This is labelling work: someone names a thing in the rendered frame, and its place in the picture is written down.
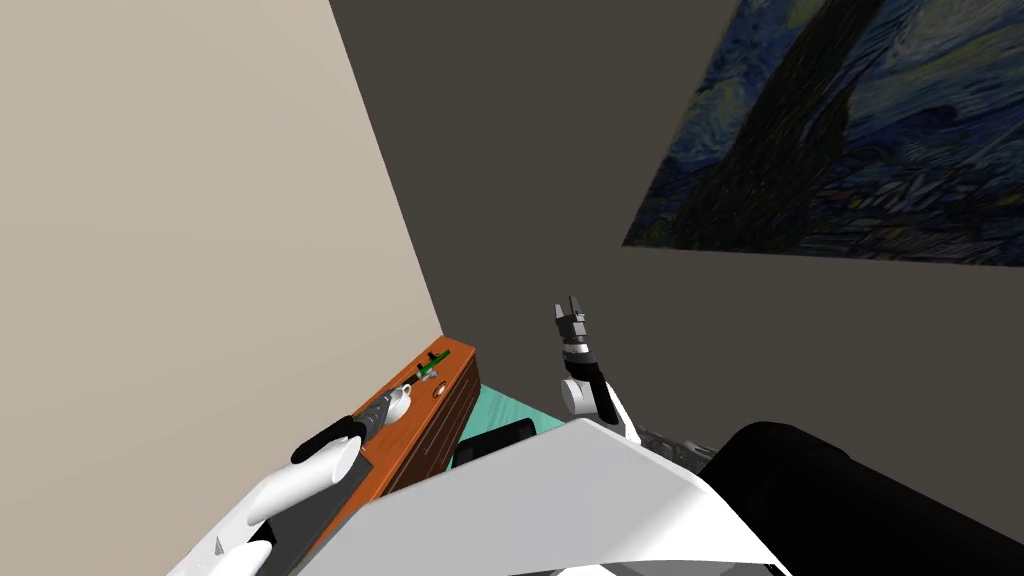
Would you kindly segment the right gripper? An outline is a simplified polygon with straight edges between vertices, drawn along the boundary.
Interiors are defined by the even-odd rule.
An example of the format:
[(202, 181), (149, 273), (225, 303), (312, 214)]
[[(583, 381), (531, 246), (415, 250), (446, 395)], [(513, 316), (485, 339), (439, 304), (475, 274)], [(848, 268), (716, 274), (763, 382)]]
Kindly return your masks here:
[(563, 313), (560, 304), (554, 305), (556, 327), (564, 349), (588, 349), (585, 316), (575, 296), (569, 297), (571, 314)]

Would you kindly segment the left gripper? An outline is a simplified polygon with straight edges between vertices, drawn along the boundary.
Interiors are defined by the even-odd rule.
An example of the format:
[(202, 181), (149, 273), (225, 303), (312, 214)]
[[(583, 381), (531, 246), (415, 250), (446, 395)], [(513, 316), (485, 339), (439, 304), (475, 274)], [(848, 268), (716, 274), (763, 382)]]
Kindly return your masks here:
[(376, 437), (387, 425), (390, 403), (389, 397), (377, 397), (353, 416), (353, 422), (360, 426), (359, 437)]

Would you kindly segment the orange wooden desk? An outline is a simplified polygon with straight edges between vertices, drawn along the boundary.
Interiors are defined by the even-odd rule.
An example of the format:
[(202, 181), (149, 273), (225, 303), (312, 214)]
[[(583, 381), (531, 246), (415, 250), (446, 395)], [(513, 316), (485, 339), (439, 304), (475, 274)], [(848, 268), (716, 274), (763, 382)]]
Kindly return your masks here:
[(437, 366), (438, 376), (412, 386), (411, 406), (394, 424), (389, 425), (361, 451), (372, 470), (330, 522), (328, 529), (306, 554), (326, 544), (342, 523), (368, 502), (443, 472), (457, 441), (466, 426), (470, 410), (480, 389), (476, 349), (441, 336), (397, 373), (386, 386), (406, 382), (417, 364), (427, 363), (427, 353), (450, 351)]

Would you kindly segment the green and black object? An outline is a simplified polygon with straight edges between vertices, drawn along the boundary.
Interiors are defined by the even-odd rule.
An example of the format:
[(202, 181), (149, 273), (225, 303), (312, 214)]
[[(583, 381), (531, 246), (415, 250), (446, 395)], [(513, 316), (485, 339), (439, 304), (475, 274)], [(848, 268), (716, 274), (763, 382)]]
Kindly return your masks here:
[(426, 381), (437, 376), (437, 366), (450, 356), (450, 351), (444, 349), (443, 352), (434, 354), (433, 352), (427, 353), (427, 363), (417, 364), (416, 370), (413, 377), (416, 381)]

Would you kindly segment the teal rug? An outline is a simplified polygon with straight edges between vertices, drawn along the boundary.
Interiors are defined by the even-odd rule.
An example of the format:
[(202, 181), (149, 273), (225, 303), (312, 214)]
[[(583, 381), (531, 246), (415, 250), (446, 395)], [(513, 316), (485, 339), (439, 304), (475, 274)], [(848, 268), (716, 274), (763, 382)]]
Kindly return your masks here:
[(525, 403), (481, 386), (447, 467), (461, 466), (562, 424)]

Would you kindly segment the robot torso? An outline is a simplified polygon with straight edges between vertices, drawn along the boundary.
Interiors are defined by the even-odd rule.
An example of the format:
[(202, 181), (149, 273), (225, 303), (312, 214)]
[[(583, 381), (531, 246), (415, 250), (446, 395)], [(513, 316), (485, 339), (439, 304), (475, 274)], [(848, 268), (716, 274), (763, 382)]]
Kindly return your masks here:
[(296, 576), (720, 576), (776, 561), (701, 479), (577, 419), (366, 504)]

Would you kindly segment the dark blue swirly painting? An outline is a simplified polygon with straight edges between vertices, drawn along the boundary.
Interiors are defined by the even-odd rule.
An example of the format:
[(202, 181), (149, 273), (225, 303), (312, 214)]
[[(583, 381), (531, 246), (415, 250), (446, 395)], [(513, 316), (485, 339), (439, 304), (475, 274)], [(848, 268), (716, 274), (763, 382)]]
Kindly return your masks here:
[(739, 0), (624, 244), (1024, 268), (1024, 0)]

